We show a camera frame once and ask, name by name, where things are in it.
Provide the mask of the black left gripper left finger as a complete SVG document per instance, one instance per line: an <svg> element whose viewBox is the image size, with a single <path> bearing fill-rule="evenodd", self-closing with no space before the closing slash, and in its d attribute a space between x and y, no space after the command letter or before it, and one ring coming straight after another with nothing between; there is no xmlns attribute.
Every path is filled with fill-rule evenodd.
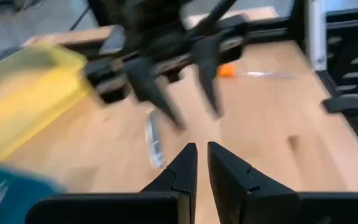
<svg viewBox="0 0 358 224"><path fill-rule="evenodd" d="M189 143L140 192L56 195L33 205L25 224L195 224L197 166Z"/></svg>

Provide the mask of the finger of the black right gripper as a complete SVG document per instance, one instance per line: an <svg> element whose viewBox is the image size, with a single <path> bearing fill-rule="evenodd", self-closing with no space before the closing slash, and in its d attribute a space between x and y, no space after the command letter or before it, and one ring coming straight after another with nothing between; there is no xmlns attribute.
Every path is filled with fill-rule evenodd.
<svg viewBox="0 0 358 224"><path fill-rule="evenodd" d="M217 119L222 116L216 94L216 75L219 61L219 37L207 36L193 44L193 60L198 66L198 80Z"/></svg>
<svg viewBox="0 0 358 224"><path fill-rule="evenodd" d="M155 81L151 59L137 57L125 63L125 73L139 101L148 101L169 118L175 127L184 130L179 114L172 108L167 94L163 93Z"/></svg>

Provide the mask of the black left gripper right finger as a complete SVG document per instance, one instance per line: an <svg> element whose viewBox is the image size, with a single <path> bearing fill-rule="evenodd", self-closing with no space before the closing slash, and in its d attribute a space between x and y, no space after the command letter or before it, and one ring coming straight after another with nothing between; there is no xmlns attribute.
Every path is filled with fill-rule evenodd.
<svg viewBox="0 0 358 224"><path fill-rule="evenodd" d="M209 181L221 224L358 224L358 192L297 192L216 142Z"/></svg>

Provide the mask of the table knife with yellow handle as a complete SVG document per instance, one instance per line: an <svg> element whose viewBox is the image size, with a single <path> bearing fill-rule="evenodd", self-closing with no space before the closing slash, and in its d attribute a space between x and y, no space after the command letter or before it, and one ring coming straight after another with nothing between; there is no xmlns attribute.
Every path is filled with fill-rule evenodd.
<svg viewBox="0 0 358 224"><path fill-rule="evenodd" d="M157 112L150 110L145 122L145 140L147 143L147 153L149 161L154 169L163 169L165 159L160 143L160 136L156 123Z"/></svg>

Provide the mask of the blue plastic tray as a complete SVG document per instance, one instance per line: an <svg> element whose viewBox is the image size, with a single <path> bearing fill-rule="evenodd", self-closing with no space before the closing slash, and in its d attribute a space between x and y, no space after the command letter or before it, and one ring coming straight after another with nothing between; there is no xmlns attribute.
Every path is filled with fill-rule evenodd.
<svg viewBox="0 0 358 224"><path fill-rule="evenodd" d="M0 224L24 224L33 205L63 191L45 176L0 165Z"/></svg>

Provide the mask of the yellow plastic tray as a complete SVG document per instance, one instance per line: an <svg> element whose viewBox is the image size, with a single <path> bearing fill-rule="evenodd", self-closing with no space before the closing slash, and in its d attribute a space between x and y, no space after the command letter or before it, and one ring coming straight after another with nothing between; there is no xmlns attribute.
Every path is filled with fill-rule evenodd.
<svg viewBox="0 0 358 224"><path fill-rule="evenodd" d="M86 63L58 45L25 47L0 61L0 160L87 94Z"/></svg>

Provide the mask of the black slotted rack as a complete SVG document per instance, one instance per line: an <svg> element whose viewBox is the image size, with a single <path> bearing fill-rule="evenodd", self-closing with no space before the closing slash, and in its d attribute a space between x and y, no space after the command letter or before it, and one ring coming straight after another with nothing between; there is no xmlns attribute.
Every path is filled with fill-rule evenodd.
<svg viewBox="0 0 358 224"><path fill-rule="evenodd" d="M326 14L328 72L342 94L358 94L358 9Z"/></svg>

